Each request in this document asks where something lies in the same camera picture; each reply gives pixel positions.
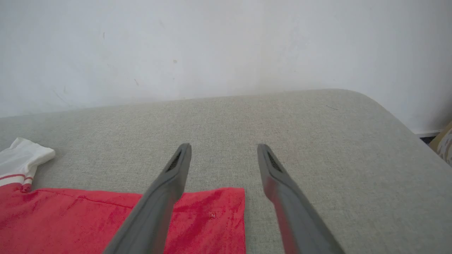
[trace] red stripe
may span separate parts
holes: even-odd
[[[10,178],[10,177],[14,177],[14,176],[23,176],[25,177],[24,174],[10,174],[10,175],[6,175],[4,177],[0,177],[0,180],[5,179],[5,178]]]

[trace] red cloth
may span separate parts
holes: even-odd
[[[140,194],[0,186],[2,253],[102,253]],[[245,191],[184,193],[175,204],[166,254],[245,253]]]

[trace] gray sofa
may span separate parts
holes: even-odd
[[[56,151],[33,188],[142,193],[191,143],[185,191],[243,187],[249,254],[283,253],[256,146],[268,144],[346,253],[452,253],[452,170],[370,98],[328,89],[0,118]]]

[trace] white fabric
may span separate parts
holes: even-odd
[[[16,138],[9,148],[0,152],[0,186],[31,183],[38,166],[53,157],[53,149]]]

